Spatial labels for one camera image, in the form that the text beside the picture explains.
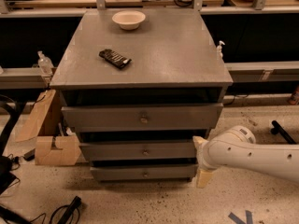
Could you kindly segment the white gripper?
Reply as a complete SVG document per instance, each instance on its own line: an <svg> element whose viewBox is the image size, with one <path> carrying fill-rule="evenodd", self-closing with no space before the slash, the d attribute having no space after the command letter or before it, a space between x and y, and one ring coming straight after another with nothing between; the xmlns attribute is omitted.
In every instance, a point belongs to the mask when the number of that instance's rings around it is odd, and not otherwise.
<svg viewBox="0 0 299 224"><path fill-rule="evenodd" d="M216 170L218 165L210 158L208 153L208 141L201 136L192 138L197 148L197 160L201 169L197 170L196 187L203 189L213 176L211 170Z"/></svg>

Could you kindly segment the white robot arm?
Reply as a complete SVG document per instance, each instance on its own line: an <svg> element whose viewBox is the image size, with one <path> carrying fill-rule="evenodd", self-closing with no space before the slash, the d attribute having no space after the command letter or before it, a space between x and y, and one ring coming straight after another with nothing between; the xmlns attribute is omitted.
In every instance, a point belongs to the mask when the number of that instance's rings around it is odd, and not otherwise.
<svg viewBox="0 0 299 224"><path fill-rule="evenodd" d="M193 142L197 151L198 188L204 188L213 172L222 166L299 182L298 145L257 144L252 131L244 126L234 126L210 140L195 136Z"/></svg>

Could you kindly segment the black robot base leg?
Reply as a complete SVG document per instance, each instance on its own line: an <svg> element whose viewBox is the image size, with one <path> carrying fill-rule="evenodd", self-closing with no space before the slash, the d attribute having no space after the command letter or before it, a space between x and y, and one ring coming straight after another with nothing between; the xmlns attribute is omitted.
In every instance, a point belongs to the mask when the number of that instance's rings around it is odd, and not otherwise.
<svg viewBox="0 0 299 224"><path fill-rule="evenodd" d="M296 142L291 138L291 136L280 126L280 124L276 121L272 121L273 128L270 130L271 134L280 134L288 144L296 145Z"/></svg>

